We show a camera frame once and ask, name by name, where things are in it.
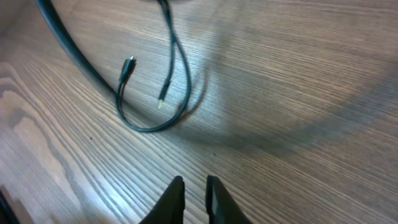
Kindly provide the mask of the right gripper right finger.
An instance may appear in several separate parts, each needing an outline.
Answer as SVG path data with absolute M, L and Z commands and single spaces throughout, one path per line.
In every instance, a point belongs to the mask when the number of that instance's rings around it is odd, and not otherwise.
M 216 176 L 207 176 L 205 206 L 210 224 L 251 223 Z

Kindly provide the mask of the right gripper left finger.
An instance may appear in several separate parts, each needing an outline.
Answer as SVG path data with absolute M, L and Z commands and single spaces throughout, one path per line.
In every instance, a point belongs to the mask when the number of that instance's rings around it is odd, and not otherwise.
M 185 183 L 175 176 L 152 210 L 140 224 L 182 224 L 185 210 Z

